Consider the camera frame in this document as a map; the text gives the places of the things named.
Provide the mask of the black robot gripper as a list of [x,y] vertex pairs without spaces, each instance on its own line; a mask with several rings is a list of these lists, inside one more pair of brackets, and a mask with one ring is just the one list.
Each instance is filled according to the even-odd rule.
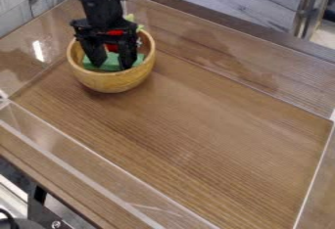
[[[72,20],[75,36],[95,67],[107,60],[104,49],[106,32],[123,17],[122,2],[126,0],[79,0],[86,16]],[[131,69],[138,60],[138,41],[124,36],[118,41],[119,63],[123,70]]]

